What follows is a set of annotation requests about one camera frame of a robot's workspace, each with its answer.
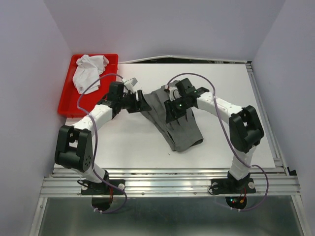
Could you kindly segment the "grey pleated skirt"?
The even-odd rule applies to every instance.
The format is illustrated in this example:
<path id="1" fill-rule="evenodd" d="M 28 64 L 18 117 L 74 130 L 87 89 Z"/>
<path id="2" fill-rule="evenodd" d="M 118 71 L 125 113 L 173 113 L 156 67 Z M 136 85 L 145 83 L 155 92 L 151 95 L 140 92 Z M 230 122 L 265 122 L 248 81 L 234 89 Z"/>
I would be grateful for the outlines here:
<path id="1" fill-rule="evenodd" d="M 172 151 L 183 152 L 203 142 L 204 138 L 191 108 L 187 110 L 185 116 L 166 123 L 164 102 L 169 99 L 169 95 L 164 91 L 164 87 L 145 94 L 144 98 L 150 105 L 151 110 L 141 114 L 163 135 Z"/>

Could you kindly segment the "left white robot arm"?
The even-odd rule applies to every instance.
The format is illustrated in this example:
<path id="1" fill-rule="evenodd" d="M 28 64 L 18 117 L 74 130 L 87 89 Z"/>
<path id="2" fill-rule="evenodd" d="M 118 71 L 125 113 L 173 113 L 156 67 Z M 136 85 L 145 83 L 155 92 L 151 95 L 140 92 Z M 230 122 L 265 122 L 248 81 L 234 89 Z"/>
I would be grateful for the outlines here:
<path id="1" fill-rule="evenodd" d="M 90 112 L 75 124 L 63 125 L 59 129 L 55 151 L 55 163 L 72 169 L 86 179 L 80 185 L 93 188 L 97 193 L 109 189 L 124 192 L 121 184 L 113 185 L 109 173 L 95 163 L 98 130 L 111 121 L 121 110 L 128 113 L 150 111 L 151 107 L 141 90 L 133 89 L 133 82 L 112 82 L 109 92 L 97 102 Z"/>

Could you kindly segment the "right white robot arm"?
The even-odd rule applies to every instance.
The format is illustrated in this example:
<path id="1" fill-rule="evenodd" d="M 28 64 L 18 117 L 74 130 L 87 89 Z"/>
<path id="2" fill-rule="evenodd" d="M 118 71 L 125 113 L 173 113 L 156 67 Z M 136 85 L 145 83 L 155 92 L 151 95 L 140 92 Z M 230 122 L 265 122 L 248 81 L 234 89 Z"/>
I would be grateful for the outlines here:
<path id="1" fill-rule="evenodd" d="M 187 114 L 189 108 L 195 107 L 211 113 L 219 119 L 227 143 L 233 153 L 232 165 L 227 178 L 212 179 L 209 193 L 238 194 L 255 193 L 250 168 L 253 153 L 264 137 L 264 130 L 256 109 L 248 105 L 241 107 L 222 100 L 215 95 L 215 91 L 207 88 L 195 88 L 188 78 L 175 85 L 166 85 L 169 99 L 165 101 L 166 122 L 178 120 Z"/>

